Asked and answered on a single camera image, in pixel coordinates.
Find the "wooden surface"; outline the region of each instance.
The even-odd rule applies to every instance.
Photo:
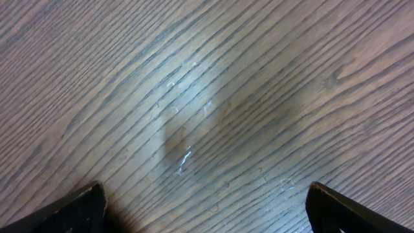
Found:
[[[0,225],[91,180],[132,232],[414,228],[414,2],[0,2]]]

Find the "wooden table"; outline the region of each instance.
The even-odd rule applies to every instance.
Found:
[[[414,228],[414,2],[0,2],[0,225],[92,180],[132,232]]]

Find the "black object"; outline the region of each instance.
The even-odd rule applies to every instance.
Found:
[[[310,185],[306,212],[314,233],[414,233],[317,182]]]
[[[105,214],[102,183],[94,181],[2,229],[0,233],[123,232]]]

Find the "wood grain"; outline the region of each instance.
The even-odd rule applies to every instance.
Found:
[[[0,2],[0,225],[91,180],[132,232],[414,228],[414,2]]]

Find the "brown wood surface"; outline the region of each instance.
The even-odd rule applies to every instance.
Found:
[[[414,1],[0,2],[0,226],[91,180],[132,232],[414,228]]]

